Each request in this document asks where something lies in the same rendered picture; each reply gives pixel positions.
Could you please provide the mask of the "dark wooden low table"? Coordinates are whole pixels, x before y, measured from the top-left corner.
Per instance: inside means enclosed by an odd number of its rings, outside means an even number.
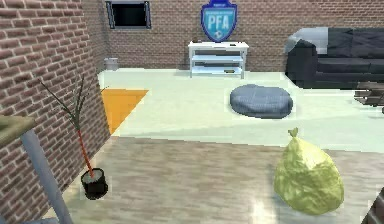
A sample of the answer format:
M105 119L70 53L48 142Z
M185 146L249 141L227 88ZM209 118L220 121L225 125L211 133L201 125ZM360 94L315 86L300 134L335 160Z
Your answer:
M384 82L359 82L354 99L362 105L381 107L384 114Z

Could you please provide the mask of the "yellow tied rubbish bag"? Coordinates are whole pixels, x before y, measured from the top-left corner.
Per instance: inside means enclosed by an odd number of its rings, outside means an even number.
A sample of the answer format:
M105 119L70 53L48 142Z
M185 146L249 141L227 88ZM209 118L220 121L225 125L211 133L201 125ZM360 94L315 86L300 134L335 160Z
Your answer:
M332 158L288 130L290 142L276 166L273 187L292 209L308 215L334 211L344 202L344 183Z

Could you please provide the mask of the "grey cloth on sofa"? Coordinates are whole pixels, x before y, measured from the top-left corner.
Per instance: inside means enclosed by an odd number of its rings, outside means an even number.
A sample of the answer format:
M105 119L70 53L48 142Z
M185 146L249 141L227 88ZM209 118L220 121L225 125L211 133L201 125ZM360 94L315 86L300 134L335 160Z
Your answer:
M288 54L299 40L305 40L314 44L318 54L326 54L328 46L328 28L312 27L299 29L288 37L284 46L284 52Z

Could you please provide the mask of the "dark blue sofa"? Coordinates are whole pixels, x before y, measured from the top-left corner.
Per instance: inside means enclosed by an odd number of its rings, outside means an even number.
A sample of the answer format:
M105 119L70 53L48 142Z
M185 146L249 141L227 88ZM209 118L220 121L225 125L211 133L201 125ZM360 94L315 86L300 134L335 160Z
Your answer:
M288 53L285 75L303 89L354 90L384 82L384 28L328 28L326 54L299 40Z

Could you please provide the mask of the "dark framed window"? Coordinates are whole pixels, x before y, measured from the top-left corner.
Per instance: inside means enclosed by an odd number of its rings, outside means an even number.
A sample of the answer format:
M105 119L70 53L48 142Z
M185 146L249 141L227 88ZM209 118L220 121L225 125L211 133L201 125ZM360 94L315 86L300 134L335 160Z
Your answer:
M108 22L111 29L150 29L149 1L106 0Z

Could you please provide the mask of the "table with grey leg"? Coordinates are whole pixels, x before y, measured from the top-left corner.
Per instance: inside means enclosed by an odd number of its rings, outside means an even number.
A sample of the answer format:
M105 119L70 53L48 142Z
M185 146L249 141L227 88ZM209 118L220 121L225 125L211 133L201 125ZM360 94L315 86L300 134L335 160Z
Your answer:
M6 146L17 138L21 139L40 184L48 196L48 201L56 213L58 223L74 224L39 139L33 130L35 126L33 117L0 115L0 146Z

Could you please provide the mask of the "house plant in black pot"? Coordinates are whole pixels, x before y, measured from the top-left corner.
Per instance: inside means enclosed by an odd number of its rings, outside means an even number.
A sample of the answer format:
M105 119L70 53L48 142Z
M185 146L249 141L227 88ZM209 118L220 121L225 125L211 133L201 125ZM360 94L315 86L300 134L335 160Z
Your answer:
M81 153L86 164L87 170L81 175L80 181L84 189L84 194L89 200L98 200L108 192L108 184L106 182L105 172L101 168L95 168L91 165L90 158L85 149L83 135L81 132L80 115L88 93L83 94L85 77L81 76L80 86L73 89L73 104L70 109L63 100L55 95L47 85L42 81L40 84L48 91L48 93L59 103L61 109L69 116L70 123L74 126L79 138Z

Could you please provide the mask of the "grey floor cushion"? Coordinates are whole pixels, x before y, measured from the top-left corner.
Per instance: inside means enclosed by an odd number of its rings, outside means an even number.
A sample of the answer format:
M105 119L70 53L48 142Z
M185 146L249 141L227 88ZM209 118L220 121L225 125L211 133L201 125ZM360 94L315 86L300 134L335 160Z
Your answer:
M238 114L261 119L282 119L293 108L290 94L280 87L246 84L233 89L229 104Z

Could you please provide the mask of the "white shelf table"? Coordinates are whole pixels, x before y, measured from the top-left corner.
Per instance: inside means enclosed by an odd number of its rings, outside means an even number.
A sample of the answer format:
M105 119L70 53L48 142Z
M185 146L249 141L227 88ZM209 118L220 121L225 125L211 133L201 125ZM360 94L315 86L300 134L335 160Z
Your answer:
M245 42L190 42L190 76L234 74L244 78L248 48Z

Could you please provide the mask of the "small grey bin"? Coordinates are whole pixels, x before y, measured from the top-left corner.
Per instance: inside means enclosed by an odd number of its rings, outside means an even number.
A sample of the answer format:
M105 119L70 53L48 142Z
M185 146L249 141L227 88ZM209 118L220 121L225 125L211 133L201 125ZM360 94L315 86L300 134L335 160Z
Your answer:
M104 64L105 64L105 68L107 70L116 71L119 69L119 64L118 64L117 58L105 58Z

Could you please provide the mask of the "dark brown furniture corner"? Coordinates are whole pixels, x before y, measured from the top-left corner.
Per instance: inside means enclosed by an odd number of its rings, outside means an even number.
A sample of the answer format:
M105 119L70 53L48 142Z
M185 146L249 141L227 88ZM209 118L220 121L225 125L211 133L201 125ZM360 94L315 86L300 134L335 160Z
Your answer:
M361 224L384 224L384 187L377 195Z

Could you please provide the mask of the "blue shield wall sign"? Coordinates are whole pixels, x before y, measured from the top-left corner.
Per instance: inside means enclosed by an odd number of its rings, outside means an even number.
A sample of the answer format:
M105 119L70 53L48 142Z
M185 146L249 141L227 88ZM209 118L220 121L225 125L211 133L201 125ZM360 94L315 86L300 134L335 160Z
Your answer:
M201 7L200 22L204 33L211 41L223 42L236 27L237 5L230 0L209 0Z

